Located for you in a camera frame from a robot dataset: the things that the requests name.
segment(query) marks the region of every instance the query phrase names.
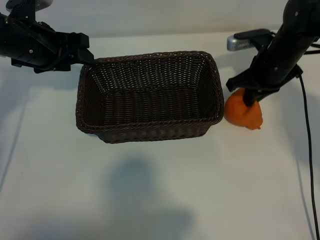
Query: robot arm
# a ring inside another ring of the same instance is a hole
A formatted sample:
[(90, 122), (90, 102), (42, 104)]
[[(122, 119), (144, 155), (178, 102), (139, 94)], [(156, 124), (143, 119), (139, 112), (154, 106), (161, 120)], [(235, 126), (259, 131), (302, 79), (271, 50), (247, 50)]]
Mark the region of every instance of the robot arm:
[(16, 67), (34, 68), (35, 73), (70, 71), (72, 64), (93, 64), (89, 37), (83, 33), (54, 31), (37, 22), (35, 13), (52, 0), (9, 0), (9, 16), (0, 13), (0, 55)]
[(255, 46), (258, 55), (249, 69), (229, 79), (228, 89), (245, 88), (243, 101), (246, 106), (251, 106), (302, 74), (297, 62), (320, 37), (319, 15), (319, 0), (289, 0), (283, 24), (274, 37), (270, 31), (259, 29), (229, 38), (229, 50)]

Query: black cable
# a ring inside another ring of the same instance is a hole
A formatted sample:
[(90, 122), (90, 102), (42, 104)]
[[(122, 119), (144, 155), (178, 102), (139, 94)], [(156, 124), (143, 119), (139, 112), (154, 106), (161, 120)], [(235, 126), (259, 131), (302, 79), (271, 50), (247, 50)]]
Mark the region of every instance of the black cable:
[(311, 47), (320, 49), (320, 44), (313, 43), (313, 44), (311, 44)]
[[(311, 47), (320, 49), (320, 44), (313, 43), (311, 44)], [(310, 54), (320, 54), (320, 50), (306, 51), (304, 53), (304, 55), (310, 55)]]
[(306, 95), (304, 81), (302, 80), (302, 76), (301, 76), (300, 73), (298, 75), (299, 75), (301, 88), (302, 88), (306, 130), (307, 130), (307, 133), (308, 133), (309, 166), (310, 166), (310, 180), (311, 180), (311, 201), (312, 201), (312, 210), (313, 210), (314, 225), (315, 225), (315, 234), (316, 234), (316, 240), (320, 240), (319, 227), (318, 227), (318, 218), (317, 218), (317, 211), (316, 211), (316, 203), (315, 203), (314, 170), (313, 170), (313, 164), (312, 164), (312, 142), (311, 142), (309, 115), (308, 115), (307, 95)]
[(320, 50), (306, 51), (304, 55), (320, 54)]

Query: white tabletop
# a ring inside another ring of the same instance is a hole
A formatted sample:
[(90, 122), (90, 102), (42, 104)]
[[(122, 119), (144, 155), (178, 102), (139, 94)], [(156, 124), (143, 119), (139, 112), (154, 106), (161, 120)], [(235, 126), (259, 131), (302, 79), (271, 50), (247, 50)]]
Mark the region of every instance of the white tabletop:
[[(226, 81), (256, 53), (227, 52), (230, 35), (95, 38), (90, 50), (95, 58), (206, 51), (227, 98)], [(299, 64), (320, 211), (320, 56)], [(312, 239), (298, 79), (261, 102), (261, 130), (223, 119), (203, 137), (106, 144), (76, 127), (80, 69), (34, 74), (0, 58), (1, 240)]]

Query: wicker basket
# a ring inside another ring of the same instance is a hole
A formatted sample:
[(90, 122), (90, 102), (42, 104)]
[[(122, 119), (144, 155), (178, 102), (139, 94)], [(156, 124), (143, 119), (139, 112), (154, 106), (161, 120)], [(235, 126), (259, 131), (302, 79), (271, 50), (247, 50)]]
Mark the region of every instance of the wicker basket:
[(100, 58), (81, 70), (76, 125), (106, 143), (200, 137), (223, 115), (219, 72), (203, 51)]

